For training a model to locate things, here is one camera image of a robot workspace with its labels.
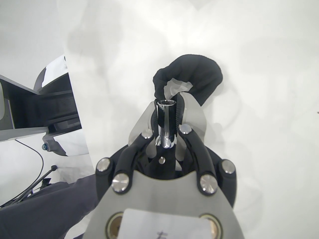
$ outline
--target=white table surface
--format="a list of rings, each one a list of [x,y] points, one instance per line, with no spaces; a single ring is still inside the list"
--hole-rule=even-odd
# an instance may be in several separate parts
[[[317,238],[318,0],[57,0],[93,165],[127,144],[153,75],[183,54],[214,59],[205,143],[238,172],[246,238]]]

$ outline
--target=gray fabric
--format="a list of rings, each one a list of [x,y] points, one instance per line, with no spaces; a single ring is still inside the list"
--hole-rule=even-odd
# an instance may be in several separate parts
[[[0,209],[0,238],[62,239],[97,204],[95,175],[71,184],[54,183]]]

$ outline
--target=metal tube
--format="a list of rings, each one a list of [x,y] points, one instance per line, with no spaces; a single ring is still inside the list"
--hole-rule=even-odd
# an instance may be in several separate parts
[[[176,102],[161,100],[157,103],[158,126],[161,145],[163,148],[172,148],[176,144]]]

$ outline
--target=metal rod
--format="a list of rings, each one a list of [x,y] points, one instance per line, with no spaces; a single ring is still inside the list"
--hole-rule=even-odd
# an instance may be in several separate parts
[[[22,201],[26,196],[29,195],[31,190],[36,187],[46,176],[48,176],[51,172],[55,171],[57,169],[56,165],[51,166],[51,170],[49,170],[47,173],[45,173],[40,179],[38,179],[34,184],[30,186],[28,190],[26,190],[23,194],[21,194],[18,198],[16,198],[12,204],[16,204],[20,201]]]
[[[176,144],[176,102],[161,100],[157,103],[158,126],[161,145],[163,148],[172,148]]]

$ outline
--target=black glove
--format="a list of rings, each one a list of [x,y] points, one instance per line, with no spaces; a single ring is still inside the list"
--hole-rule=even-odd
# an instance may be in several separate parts
[[[188,93],[202,106],[222,82],[223,74],[212,59],[200,55],[180,56],[169,66],[159,69],[153,77],[157,100],[165,99],[164,87],[172,78],[192,83],[193,87]]]

